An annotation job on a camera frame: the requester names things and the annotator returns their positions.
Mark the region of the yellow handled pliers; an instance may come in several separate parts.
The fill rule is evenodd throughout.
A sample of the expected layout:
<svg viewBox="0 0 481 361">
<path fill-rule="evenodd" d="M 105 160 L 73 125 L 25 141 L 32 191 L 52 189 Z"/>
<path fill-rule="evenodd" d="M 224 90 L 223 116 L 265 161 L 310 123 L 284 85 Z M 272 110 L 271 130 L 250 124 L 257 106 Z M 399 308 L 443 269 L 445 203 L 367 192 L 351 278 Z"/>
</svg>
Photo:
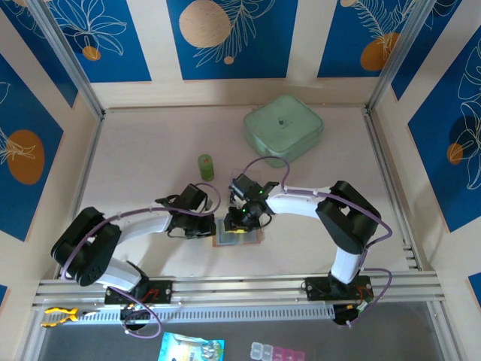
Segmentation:
<svg viewBox="0 0 481 361">
<path fill-rule="evenodd" d="M 62 308 L 62 307 L 52 307 L 47 308 L 44 311 L 44 315 L 56 315 L 57 319 L 54 321 L 45 321 L 41 323 L 44 328 L 53 328 L 60 324 L 67 322 L 77 322 L 81 317 L 87 317 L 95 315 L 99 310 L 87 310 L 79 308 Z"/>
</svg>

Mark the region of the aluminium frame post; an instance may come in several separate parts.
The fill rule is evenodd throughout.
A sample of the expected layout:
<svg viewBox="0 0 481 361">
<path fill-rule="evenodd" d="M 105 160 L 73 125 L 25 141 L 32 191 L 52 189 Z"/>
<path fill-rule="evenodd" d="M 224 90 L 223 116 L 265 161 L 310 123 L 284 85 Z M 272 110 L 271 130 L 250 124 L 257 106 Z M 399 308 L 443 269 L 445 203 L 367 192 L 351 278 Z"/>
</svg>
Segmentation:
<svg viewBox="0 0 481 361">
<path fill-rule="evenodd" d="M 368 114 L 372 114 L 376 106 L 380 104 L 392 80 L 398 73 L 403 61 L 409 53 L 413 42 L 416 40 L 426 19 L 431 13 L 436 0 L 416 0 L 411 15 L 407 18 L 398 40 L 387 59 L 385 67 L 380 73 L 376 86 L 365 105 Z"/>
<path fill-rule="evenodd" d="M 104 119 L 104 108 L 91 87 L 89 79 L 75 56 L 68 40 L 57 24 L 50 9 L 45 4 L 45 1 L 26 0 L 26 4 L 36 23 L 44 33 L 49 45 L 62 63 L 63 68 L 67 71 L 68 76 L 82 95 L 83 100 L 95 117 L 101 122 Z"/>
</svg>

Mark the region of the blue snack packet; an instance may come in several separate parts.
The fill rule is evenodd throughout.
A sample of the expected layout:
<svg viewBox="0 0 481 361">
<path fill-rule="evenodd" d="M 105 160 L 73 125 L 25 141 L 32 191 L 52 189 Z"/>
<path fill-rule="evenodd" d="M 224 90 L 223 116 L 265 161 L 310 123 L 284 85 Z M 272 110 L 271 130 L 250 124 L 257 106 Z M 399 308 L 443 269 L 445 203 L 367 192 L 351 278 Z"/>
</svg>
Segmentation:
<svg viewBox="0 0 481 361">
<path fill-rule="evenodd" d="M 225 341 L 166 332 L 157 361 L 224 361 Z"/>
</svg>

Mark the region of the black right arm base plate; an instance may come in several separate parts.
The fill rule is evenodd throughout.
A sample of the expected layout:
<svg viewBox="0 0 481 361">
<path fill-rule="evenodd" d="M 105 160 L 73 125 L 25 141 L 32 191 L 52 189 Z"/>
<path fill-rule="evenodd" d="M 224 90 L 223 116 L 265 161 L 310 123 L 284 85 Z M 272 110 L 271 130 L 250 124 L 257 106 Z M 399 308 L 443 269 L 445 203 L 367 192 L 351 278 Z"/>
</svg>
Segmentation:
<svg viewBox="0 0 481 361">
<path fill-rule="evenodd" d="M 304 279 L 309 301 L 370 301 L 374 298 L 373 290 L 368 287 L 370 284 L 371 279 L 364 275 L 355 276 L 349 284 L 343 284 L 331 275 Z"/>
</svg>

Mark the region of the aluminium mounting rail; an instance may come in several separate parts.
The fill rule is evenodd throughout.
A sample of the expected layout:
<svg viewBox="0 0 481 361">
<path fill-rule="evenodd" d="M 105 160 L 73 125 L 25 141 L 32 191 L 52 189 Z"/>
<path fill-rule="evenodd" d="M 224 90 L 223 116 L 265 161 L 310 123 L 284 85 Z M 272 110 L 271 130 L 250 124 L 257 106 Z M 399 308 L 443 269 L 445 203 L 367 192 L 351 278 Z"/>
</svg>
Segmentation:
<svg viewBox="0 0 481 361">
<path fill-rule="evenodd" d="M 367 271 L 371 288 L 381 302 L 442 302 L 446 299 L 437 274 L 429 272 Z M 301 288 L 306 275 L 171 278 L 170 307 L 216 307 L 254 305 L 304 305 Z M 99 308 L 106 289 L 99 284 L 80 287 L 60 280 L 40 281 L 32 307 L 53 306 Z"/>
</svg>

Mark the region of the pink white pill organizer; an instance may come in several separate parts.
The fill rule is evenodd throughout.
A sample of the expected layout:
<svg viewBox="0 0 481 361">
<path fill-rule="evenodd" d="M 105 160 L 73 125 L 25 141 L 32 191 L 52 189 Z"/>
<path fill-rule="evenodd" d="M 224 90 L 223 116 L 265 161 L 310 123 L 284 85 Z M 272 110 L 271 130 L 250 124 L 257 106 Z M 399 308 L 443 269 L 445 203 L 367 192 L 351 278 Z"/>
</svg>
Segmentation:
<svg viewBox="0 0 481 361">
<path fill-rule="evenodd" d="M 300 350 L 272 346 L 253 342 L 250 348 L 250 359 L 254 361 L 306 361 L 306 354 Z"/>
</svg>

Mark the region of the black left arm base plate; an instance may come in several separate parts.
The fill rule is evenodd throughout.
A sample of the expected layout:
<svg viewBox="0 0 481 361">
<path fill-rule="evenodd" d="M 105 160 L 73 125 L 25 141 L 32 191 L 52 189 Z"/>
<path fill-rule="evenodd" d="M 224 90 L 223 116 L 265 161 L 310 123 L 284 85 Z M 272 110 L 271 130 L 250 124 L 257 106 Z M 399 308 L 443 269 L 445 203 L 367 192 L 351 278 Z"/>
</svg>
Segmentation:
<svg viewBox="0 0 481 361">
<path fill-rule="evenodd" d="M 128 295 L 147 304 L 167 305 L 171 303 L 173 281 L 144 281 L 137 285 Z M 132 300 L 108 287 L 104 295 L 106 305 L 127 305 Z"/>
</svg>

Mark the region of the aluminium table side rail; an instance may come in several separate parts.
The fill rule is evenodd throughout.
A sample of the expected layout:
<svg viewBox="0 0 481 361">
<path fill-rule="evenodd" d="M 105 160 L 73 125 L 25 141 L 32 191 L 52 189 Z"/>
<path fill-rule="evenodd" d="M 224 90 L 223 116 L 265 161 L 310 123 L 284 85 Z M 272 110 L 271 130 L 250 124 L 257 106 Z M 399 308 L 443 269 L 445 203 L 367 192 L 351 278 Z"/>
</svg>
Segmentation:
<svg viewBox="0 0 481 361">
<path fill-rule="evenodd" d="M 91 171 L 91 168 L 92 168 L 92 164 L 93 164 L 93 161 L 94 161 L 94 158 L 95 158 L 95 153 L 96 153 L 96 150 L 97 150 L 97 147 L 98 147 L 99 138 L 100 138 L 101 131 L 102 131 L 102 128 L 103 128 L 104 119 L 105 119 L 105 113 L 103 113 L 101 115 L 101 117 L 98 121 L 98 124 L 95 128 L 95 132 L 93 134 L 91 144 L 89 145 L 88 157 L 86 158 L 86 164 L 85 164 L 85 166 L 83 168 L 83 172 L 81 174 L 80 184 L 79 184 L 79 187 L 78 187 L 77 192 L 76 192 L 76 198 L 75 198 L 74 206 L 73 206 L 71 214 L 70 214 L 70 220 L 73 220 L 80 211 L 80 206 L 81 206 L 82 201 L 83 201 L 83 196 L 84 196 L 84 193 L 85 193 L 85 190 L 86 190 L 86 185 L 87 185 L 87 182 L 89 180 L 89 174 L 90 174 L 90 171 Z"/>
<path fill-rule="evenodd" d="M 387 148 L 383 145 L 380 129 L 373 115 L 367 108 L 362 109 L 364 122 L 377 159 L 384 187 L 386 188 L 389 207 L 394 214 L 395 225 L 392 227 L 401 237 L 402 247 L 410 271 L 423 271 L 424 265 L 419 259 L 417 246 L 413 239 L 412 229 L 407 214 L 401 204 L 401 197 L 395 183 L 393 168 L 388 158 Z"/>
</svg>

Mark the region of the green square zip pouch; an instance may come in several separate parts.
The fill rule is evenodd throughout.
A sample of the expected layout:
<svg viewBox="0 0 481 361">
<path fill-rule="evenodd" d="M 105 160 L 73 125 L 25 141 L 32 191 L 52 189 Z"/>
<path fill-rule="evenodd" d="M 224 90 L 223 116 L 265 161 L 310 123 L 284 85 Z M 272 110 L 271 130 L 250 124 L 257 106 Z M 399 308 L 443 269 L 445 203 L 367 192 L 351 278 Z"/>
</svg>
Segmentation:
<svg viewBox="0 0 481 361">
<path fill-rule="evenodd" d="M 273 168 L 282 168 L 316 146 L 325 124 L 294 96 L 283 95 L 244 117 L 247 143 Z"/>
</svg>

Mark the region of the green cylindrical bottle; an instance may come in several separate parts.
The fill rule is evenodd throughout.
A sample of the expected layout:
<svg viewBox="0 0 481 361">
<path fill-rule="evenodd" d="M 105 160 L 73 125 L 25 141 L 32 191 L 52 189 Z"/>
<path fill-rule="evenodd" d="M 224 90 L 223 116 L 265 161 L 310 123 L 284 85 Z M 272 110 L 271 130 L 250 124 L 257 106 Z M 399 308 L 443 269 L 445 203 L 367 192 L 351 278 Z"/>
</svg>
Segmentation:
<svg viewBox="0 0 481 361">
<path fill-rule="evenodd" d="M 198 168 L 203 181 L 212 181 L 215 177 L 213 160 L 208 154 L 201 154 L 198 157 Z"/>
</svg>

